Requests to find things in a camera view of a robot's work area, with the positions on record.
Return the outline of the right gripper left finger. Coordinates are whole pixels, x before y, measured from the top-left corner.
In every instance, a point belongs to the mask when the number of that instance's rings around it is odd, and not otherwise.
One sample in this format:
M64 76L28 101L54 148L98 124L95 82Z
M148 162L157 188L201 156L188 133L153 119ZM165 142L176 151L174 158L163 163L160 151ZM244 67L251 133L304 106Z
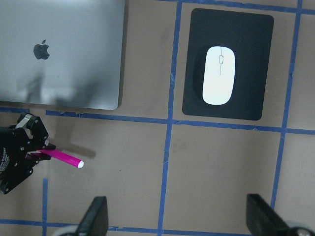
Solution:
M77 227L77 236L105 236L109 228L106 196L95 197Z

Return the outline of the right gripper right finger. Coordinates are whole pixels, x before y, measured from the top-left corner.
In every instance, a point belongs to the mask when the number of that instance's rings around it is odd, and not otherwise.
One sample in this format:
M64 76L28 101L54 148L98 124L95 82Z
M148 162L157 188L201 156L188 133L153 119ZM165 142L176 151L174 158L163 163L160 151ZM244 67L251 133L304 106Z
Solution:
M259 194L247 195L246 225L253 236L313 236L315 234L305 227L290 227Z

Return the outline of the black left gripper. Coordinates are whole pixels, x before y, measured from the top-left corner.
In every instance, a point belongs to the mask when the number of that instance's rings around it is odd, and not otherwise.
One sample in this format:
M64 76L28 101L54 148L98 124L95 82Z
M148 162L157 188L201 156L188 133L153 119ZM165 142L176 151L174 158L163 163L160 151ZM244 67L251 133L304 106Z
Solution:
M0 191L8 194L33 173L28 158L51 160L40 150L55 150L49 143L48 131L40 117L21 114L15 129L0 129Z

